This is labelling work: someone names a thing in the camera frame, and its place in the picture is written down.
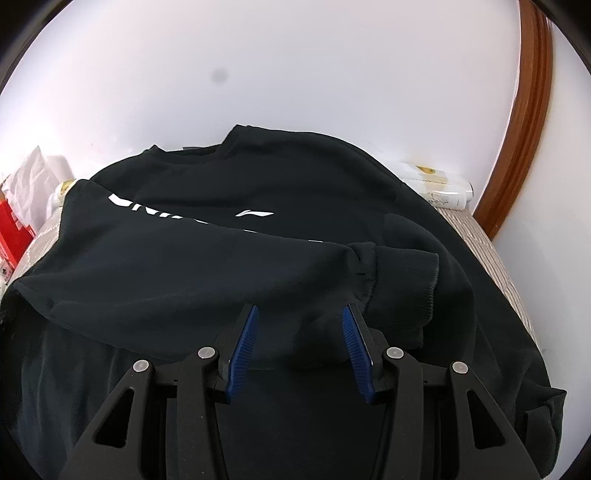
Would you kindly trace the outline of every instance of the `blue gripper pad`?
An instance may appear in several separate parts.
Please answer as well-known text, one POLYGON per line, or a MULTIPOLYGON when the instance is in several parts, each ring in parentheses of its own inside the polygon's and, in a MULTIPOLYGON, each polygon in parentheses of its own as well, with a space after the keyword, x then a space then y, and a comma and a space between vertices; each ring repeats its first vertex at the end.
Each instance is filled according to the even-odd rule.
POLYGON ((258 333, 258 320, 258 308, 252 306, 229 363, 228 388, 226 390, 229 401, 232 401, 232 398, 240 392, 244 385, 244 378, 246 377, 248 364, 251 361, 252 349, 255 346, 256 334, 258 333))
POLYGON ((345 307, 343 310, 343 334, 359 393, 363 395, 367 403, 373 403, 376 394, 372 381, 373 364, 349 307, 345 307))

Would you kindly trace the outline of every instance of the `black sweatshirt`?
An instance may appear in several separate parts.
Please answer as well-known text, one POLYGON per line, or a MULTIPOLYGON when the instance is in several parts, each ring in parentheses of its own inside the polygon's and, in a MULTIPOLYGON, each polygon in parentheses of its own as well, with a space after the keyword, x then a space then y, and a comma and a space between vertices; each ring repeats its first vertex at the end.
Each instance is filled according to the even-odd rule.
POLYGON ((364 478, 381 411, 346 363, 351 302, 420 361, 469 364, 549 473, 564 391, 452 227, 356 147, 253 127, 214 147, 152 147, 72 188, 55 246, 2 302, 3 421, 55 478, 134 359, 182 359, 255 303, 258 371, 218 408, 230 474, 364 478), (34 412, 46 427, 32 440, 34 412))

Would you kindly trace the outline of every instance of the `beige fabric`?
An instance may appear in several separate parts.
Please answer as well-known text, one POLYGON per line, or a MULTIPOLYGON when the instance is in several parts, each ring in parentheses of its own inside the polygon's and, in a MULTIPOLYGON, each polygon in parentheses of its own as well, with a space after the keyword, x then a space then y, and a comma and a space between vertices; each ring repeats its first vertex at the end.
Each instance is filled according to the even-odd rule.
MULTIPOLYGON (((486 272, 491 276, 493 281, 504 293, 505 297, 517 312, 517 315, 523 322, 526 330, 529 332, 534 342, 534 329, 531 326, 530 318, 527 316, 525 307, 515 285, 511 281, 503 262, 492 246, 480 225, 474 220, 474 217, 466 210, 448 210, 443 208, 437 209, 439 213, 447 220, 457 233, 464 239, 470 250, 474 253, 480 261, 486 272)), ((61 207, 59 207, 53 215, 47 220, 45 225, 41 228, 38 235, 33 239, 31 245, 27 248, 21 261, 18 263, 10 282, 22 276, 31 266, 45 255, 51 246, 56 242, 60 232, 61 207)))
POLYGON ((445 208, 437 208, 437 211, 447 220, 456 232, 464 239, 475 257, 480 260, 480 263, 491 276, 496 286, 504 293, 505 297, 516 311, 517 315, 523 322, 525 329, 533 338, 538 348, 538 340, 535 338, 534 328, 531 325, 530 318, 525 311, 525 306, 521 301, 515 285, 509 277, 509 272, 506 270, 499 254, 496 253, 491 241, 480 228, 474 217, 470 215, 467 210, 448 210, 445 208))

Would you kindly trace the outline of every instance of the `white logo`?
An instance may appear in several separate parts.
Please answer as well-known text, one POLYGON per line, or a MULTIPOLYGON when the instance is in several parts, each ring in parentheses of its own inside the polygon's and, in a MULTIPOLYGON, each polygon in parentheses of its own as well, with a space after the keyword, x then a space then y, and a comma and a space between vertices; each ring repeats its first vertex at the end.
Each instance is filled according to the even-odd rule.
MULTIPOLYGON (((182 218, 186 218, 186 217, 181 217, 180 215, 172 215, 168 212, 160 212, 159 210, 150 208, 150 207, 146 207, 143 205, 140 205, 139 203, 134 203, 131 200, 126 200, 126 199, 122 199, 119 198, 117 195, 115 195, 114 193, 111 193, 111 195, 109 195, 109 200, 114 203, 115 205, 119 206, 119 207, 131 207, 133 205, 133 207, 131 207, 131 210, 133 212, 137 212, 140 210, 140 208, 143 208, 144 211, 149 214, 149 215, 154 215, 154 216, 158 216, 161 218, 176 218, 176 219, 182 219, 182 218)), ((259 217, 266 217, 268 215, 273 215, 273 212, 253 212, 252 210, 244 210, 243 212, 239 213, 237 215, 237 217, 241 217, 244 215, 257 215, 259 217)), ((198 223, 204 223, 205 225, 208 225, 207 222, 204 222, 203 220, 197 220, 196 218, 191 219, 195 222, 198 223)), ((254 230, 243 230, 244 232, 249 232, 249 233, 258 233, 255 232, 254 230)), ((322 240, 308 240, 309 242, 318 242, 318 243, 323 243, 322 240)))
POLYGON ((257 217, 266 217, 273 215, 273 212, 253 212, 252 210, 244 210, 240 212, 237 217, 244 217, 245 215, 256 215, 257 217))

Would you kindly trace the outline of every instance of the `crew neckline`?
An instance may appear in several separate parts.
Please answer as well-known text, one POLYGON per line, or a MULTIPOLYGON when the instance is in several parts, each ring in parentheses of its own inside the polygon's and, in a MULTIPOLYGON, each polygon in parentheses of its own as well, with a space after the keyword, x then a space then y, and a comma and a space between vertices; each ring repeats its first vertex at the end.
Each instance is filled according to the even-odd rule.
POLYGON ((245 129, 243 125, 235 125, 226 135, 222 143, 211 145, 209 147, 194 147, 187 150, 173 150, 167 152, 157 145, 153 145, 146 152, 152 157, 177 165, 193 165, 208 163, 214 160, 224 158, 235 145, 240 133, 245 129))

